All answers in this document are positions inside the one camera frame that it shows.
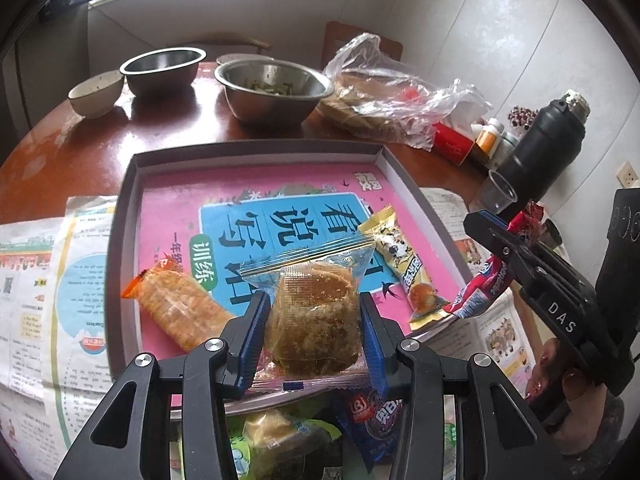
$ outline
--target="table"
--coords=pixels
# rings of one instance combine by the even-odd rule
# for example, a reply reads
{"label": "table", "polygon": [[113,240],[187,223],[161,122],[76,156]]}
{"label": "table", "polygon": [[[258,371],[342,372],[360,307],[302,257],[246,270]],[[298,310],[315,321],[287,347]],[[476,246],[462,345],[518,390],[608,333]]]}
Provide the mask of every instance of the table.
{"label": "table", "polygon": [[[239,123],[214,78],[215,67],[201,63],[191,89],[162,99],[135,99],[125,85],[115,108],[98,119],[83,120],[68,100],[54,108],[0,168],[0,224],[63,216],[69,196],[117,194],[134,153],[241,139],[353,139],[317,111],[289,129]],[[466,203],[484,180],[468,164],[455,166],[404,144],[389,148],[418,186],[448,189]],[[532,313],[522,301],[516,306],[538,356],[542,343]]]}

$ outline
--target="human hand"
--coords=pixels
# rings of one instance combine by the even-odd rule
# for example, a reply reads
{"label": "human hand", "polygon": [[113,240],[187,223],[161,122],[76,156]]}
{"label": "human hand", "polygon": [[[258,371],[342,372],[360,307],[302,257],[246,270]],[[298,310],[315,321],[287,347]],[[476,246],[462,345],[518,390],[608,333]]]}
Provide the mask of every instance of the human hand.
{"label": "human hand", "polygon": [[[558,355],[560,342],[549,339],[527,383],[525,400],[531,402],[550,384],[548,370]],[[562,390],[571,412],[551,438],[564,455],[576,454],[594,443],[604,414],[607,388],[596,386],[581,370],[569,368],[562,374]]]}

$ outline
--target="black water bottle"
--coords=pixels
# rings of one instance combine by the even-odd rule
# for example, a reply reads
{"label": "black water bottle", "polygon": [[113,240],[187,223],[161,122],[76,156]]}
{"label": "black water bottle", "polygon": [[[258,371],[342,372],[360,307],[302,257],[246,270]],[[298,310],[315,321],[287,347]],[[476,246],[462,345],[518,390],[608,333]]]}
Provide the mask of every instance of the black water bottle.
{"label": "black water bottle", "polygon": [[587,101],[573,90],[541,108],[529,131],[496,169],[512,186],[518,201],[500,217],[511,221],[529,200],[540,200],[580,153]]}

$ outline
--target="stainless steel bowl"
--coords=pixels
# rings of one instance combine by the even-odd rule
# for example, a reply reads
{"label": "stainless steel bowl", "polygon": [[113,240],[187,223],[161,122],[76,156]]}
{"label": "stainless steel bowl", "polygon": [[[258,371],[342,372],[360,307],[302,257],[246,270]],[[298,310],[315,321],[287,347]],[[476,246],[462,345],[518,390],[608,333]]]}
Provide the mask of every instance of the stainless steel bowl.
{"label": "stainless steel bowl", "polygon": [[[303,65],[269,59],[241,59],[220,65],[216,79],[225,86],[233,115],[248,124],[293,126],[314,110],[320,99],[334,93],[329,78]],[[292,95],[251,90],[254,82],[291,85]]]}
{"label": "stainless steel bowl", "polygon": [[120,67],[137,97],[165,94],[186,88],[198,73],[207,53],[187,46],[164,48],[129,59]]}

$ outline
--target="clear plastic cup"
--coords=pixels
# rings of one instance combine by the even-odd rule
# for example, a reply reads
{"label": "clear plastic cup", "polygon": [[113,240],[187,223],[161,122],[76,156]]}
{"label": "clear plastic cup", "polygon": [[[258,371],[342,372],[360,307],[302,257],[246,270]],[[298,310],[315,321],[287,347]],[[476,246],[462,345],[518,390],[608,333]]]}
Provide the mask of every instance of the clear plastic cup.
{"label": "clear plastic cup", "polygon": [[489,176],[482,183],[475,198],[469,204],[469,212],[487,210],[497,215],[518,201],[515,190],[497,171],[489,170]]}

